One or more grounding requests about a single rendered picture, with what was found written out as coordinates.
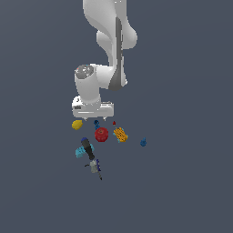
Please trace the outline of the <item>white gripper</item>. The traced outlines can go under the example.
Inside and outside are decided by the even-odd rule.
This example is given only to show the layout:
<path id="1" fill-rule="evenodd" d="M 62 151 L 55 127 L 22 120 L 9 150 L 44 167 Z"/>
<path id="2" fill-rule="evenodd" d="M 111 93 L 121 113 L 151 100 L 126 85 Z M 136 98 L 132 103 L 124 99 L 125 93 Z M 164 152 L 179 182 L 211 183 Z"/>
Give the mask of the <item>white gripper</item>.
<path id="1" fill-rule="evenodd" d="M 72 111 L 75 117 L 87 121 L 90 117 L 102 117 L 104 121 L 114 115 L 114 104 L 110 101 L 102 102 L 98 99 L 95 103 L 85 103 L 81 96 L 76 96 L 72 102 Z"/>

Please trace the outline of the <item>cyan toy object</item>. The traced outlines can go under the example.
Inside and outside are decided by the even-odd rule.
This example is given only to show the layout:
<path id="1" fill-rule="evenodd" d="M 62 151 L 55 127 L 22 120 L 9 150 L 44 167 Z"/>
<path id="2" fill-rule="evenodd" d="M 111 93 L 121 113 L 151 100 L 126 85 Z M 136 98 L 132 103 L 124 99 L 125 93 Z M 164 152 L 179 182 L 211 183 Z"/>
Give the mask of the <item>cyan toy object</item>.
<path id="1" fill-rule="evenodd" d="M 79 148 L 76 150 L 76 157 L 77 157 L 77 158 L 80 158 L 80 157 L 82 157 L 85 153 L 86 153 L 85 149 L 84 149 L 83 147 L 79 147 Z"/>

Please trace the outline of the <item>red apple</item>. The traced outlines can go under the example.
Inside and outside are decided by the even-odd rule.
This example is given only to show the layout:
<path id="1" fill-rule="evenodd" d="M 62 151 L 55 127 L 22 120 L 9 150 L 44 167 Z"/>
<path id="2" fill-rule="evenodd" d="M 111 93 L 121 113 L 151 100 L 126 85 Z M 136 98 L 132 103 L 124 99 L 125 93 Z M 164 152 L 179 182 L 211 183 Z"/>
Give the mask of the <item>red apple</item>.
<path id="1" fill-rule="evenodd" d="M 95 139 L 98 142 L 105 142 L 108 139 L 108 130 L 105 127 L 100 127 L 95 132 Z"/>

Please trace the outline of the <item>yellow lemon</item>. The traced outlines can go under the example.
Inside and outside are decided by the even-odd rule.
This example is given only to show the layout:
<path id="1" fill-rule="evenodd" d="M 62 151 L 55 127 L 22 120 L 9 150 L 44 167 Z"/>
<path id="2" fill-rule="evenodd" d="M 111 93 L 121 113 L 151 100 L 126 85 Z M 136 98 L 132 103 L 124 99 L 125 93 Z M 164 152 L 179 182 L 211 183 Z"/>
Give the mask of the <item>yellow lemon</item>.
<path id="1" fill-rule="evenodd" d="M 75 120 L 72 123 L 72 128 L 75 130 L 78 130 L 83 125 L 83 122 L 81 120 Z"/>

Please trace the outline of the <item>orange patterned box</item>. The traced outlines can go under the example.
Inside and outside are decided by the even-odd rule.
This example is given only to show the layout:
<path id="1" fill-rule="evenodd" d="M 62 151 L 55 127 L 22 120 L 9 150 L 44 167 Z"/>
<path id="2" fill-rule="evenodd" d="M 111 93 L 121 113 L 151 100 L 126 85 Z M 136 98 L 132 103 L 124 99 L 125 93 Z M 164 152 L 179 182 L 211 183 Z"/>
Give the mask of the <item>orange patterned box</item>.
<path id="1" fill-rule="evenodd" d="M 118 127 L 114 130 L 113 135 L 117 138 L 119 143 L 126 142 L 128 139 L 128 135 L 125 133 L 122 127 Z"/>

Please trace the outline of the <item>grey blue power drill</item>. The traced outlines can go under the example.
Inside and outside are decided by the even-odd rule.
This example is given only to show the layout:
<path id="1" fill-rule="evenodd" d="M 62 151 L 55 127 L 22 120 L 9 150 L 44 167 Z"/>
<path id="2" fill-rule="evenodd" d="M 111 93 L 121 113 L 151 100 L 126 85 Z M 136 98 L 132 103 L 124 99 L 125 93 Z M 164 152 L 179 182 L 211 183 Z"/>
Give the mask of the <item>grey blue power drill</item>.
<path id="1" fill-rule="evenodd" d="M 101 167 L 99 165 L 99 160 L 98 159 L 92 159 L 88 165 L 91 166 L 91 172 L 92 173 L 97 173 L 99 175 L 99 178 L 102 178 L 101 174 L 100 174 Z"/>

